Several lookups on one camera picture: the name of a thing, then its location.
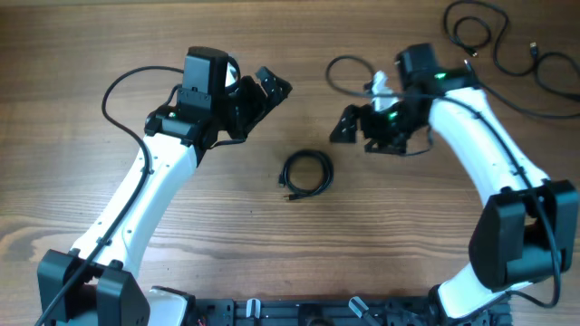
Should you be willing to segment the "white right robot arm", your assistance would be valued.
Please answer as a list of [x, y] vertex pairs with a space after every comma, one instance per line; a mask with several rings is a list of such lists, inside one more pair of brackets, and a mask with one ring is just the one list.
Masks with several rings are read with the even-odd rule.
[[363, 106], [348, 106], [331, 133], [333, 143], [366, 138], [368, 153], [408, 155], [412, 134], [439, 134], [478, 191], [483, 210], [469, 241], [469, 262], [424, 297], [391, 298], [383, 325], [507, 325], [510, 298], [551, 280], [550, 306], [571, 267], [579, 195], [554, 181], [519, 149], [490, 108], [469, 65], [441, 67], [432, 46], [415, 44], [395, 60], [401, 91], [373, 71]]

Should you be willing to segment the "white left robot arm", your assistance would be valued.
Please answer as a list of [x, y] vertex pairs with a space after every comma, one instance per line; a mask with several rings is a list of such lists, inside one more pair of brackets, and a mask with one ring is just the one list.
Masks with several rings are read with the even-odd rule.
[[37, 268], [42, 325], [198, 325], [192, 294], [143, 291], [144, 253], [172, 198], [207, 151], [241, 144], [290, 94], [267, 68], [241, 74], [218, 49], [189, 48], [182, 80], [146, 119], [139, 152], [109, 204], [65, 253], [48, 251]]

